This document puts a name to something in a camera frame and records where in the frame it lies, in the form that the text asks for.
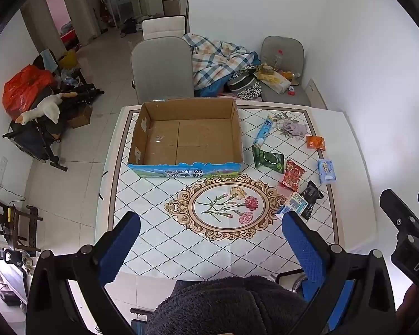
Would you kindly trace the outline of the grey fabric chair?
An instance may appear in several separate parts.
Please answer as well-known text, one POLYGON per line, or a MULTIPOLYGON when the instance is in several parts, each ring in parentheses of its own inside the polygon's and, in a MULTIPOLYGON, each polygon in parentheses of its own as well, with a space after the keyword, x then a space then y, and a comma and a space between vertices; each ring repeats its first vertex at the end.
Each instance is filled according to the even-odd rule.
POLYGON ((131 54, 133 87, 140 104, 193 98, 191 47, 175 36, 138 43, 131 54))

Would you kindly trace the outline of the orange snack packet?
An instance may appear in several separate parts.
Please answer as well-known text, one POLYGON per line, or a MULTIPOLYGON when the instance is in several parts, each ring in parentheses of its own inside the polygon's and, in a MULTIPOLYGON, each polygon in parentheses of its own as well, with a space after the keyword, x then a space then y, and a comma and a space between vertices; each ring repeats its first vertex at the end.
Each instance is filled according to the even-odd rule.
POLYGON ((325 140, 321 136, 306 136, 306 146, 309 149, 325 151, 325 140))

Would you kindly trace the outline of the open cardboard box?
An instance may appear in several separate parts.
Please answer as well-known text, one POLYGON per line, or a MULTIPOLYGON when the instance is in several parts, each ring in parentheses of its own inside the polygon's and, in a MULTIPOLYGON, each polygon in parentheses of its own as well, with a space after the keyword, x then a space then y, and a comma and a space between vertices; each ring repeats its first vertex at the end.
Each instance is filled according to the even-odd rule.
POLYGON ((142 104, 128 167, 141 178, 237 176, 242 131, 231 98, 186 98, 142 104))

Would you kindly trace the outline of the small cardboard box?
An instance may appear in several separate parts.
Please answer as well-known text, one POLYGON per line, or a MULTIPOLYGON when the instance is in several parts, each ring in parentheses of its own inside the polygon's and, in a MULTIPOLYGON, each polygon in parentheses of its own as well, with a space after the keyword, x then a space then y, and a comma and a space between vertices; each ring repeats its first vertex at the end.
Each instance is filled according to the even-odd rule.
POLYGON ((68 120, 69 127, 72 129, 77 129, 82 126, 87 126, 91 121, 92 106, 85 105, 81 110, 76 113, 75 116, 68 120))

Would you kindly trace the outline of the plastic bottle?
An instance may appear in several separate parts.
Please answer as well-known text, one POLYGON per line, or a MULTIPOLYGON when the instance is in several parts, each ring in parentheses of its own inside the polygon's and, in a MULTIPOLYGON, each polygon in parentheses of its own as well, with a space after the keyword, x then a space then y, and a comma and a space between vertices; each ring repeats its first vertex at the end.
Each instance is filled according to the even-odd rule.
POLYGON ((273 67, 275 70, 282 69, 282 61, 283 61, 283 51, 282 49, 279 49, 275 53, 275 58, 274 58, 274 63, 273 63, 273 67))

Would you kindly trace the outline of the blue tube snack packet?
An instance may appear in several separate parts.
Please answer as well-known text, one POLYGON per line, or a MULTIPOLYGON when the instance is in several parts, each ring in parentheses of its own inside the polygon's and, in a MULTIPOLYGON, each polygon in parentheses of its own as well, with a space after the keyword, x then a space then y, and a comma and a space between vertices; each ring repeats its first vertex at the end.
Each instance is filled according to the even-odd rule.
POLYGON ((256 134, 255 140, 253 142, 253 146, 260 149, 262 145, 264 144, 266 138, 269 135, 269 132, 272 129, 273 120, 271 116, 268 116, 264 122, 264 124, 261 126, 260 130, 256 134))

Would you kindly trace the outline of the zebra pattern bag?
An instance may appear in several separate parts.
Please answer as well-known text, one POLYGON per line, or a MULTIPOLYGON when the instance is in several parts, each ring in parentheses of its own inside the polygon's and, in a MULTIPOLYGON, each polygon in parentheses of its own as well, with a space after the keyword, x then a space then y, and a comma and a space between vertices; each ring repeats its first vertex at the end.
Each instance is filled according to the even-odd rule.
POLYGON ((256 100, 262 95, 262 87, 250 72, 237 72, 225 84, 228 93, 241 100, 256 100))

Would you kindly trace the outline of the plaid blanket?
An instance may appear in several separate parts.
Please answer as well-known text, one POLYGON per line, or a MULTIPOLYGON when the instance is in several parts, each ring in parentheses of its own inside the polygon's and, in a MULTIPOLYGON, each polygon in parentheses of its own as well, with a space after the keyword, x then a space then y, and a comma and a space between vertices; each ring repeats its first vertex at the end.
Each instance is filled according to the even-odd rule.
POLYGON ((257 53, 244 46, 193 33, 186 33, 182 39, 191 48, 195 91, 206 89, 245 67, 259 63, 257 53))

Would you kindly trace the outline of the red snack packet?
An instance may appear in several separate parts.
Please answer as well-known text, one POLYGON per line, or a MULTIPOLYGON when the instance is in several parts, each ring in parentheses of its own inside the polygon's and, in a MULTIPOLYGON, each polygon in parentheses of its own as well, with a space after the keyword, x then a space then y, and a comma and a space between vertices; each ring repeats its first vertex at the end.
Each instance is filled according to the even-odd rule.
POLYGON ((280 184, 289 190, 297 191, 301 177, 306 173, 305 169, 296 164, 292 159, 287 159, 285 171, 280 184))

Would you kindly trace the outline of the white chair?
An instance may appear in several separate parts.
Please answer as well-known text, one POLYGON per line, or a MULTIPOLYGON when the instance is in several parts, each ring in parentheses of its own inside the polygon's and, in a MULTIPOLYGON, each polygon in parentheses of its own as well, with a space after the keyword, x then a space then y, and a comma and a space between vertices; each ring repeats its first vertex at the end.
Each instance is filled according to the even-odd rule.
POLYGON ((178 37, 185 35, 185 17, 158 17, 142 22, 143 40, 160 37, 178 37))

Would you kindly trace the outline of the orange plastic bag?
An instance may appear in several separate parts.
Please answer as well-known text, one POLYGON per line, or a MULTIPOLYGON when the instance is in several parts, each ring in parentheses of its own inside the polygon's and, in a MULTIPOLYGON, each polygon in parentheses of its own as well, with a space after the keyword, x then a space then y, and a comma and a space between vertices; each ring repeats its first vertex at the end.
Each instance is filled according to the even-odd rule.
POLYGON ((41 70, 29 64, 5 83, 2 95, 4 110, 15 120, 21 113, 30 109, 37 96, 47 86, 55 85, 56 80, 49 70, 41 70))

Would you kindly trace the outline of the blue white snack packet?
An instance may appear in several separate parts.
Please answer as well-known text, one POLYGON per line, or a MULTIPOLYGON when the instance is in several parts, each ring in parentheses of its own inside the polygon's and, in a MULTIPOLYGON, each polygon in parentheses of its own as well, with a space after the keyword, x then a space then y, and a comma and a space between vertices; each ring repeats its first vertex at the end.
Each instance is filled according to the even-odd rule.
POLYGON ((298 192, 294 192, 286 199, 283 207, 276 213, 276 216, 282 219, 287 212, 302 214, 308 205, 308 202, 298 192))

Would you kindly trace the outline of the black snack packet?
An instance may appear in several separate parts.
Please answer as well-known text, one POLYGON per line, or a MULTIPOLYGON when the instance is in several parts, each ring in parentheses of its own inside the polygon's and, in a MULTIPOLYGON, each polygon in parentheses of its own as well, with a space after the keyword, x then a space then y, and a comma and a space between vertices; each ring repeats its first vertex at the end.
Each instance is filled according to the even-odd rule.
POLYGON ((323 199, 324 195, 313 181, 308 181, 307 186, 302 192, 301 196, 307 202, 307 206, 300 215, 305 220, 309 220, 313 212, 314 206, 316 204, 316 201, 323 199))

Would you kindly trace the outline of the black fleece hat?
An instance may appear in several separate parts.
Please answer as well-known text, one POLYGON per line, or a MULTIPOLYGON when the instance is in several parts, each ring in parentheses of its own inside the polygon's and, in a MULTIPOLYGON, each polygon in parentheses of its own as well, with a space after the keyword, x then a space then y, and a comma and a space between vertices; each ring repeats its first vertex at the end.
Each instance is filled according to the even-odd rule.
POLYGON ((261 276, 177 281, 147 334, 287 334, 306 302, 261 276))

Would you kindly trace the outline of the light blue tissue packet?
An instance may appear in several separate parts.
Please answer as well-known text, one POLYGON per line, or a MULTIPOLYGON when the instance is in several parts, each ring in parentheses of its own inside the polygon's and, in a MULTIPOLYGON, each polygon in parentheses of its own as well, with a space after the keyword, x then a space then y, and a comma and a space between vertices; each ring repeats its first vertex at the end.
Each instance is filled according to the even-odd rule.
POLYGON ((331 160, 321 159, 318 160, 318 170, 319 170, 319 182, 323 184, 330 184, 337 181, 334 165, 331 160))

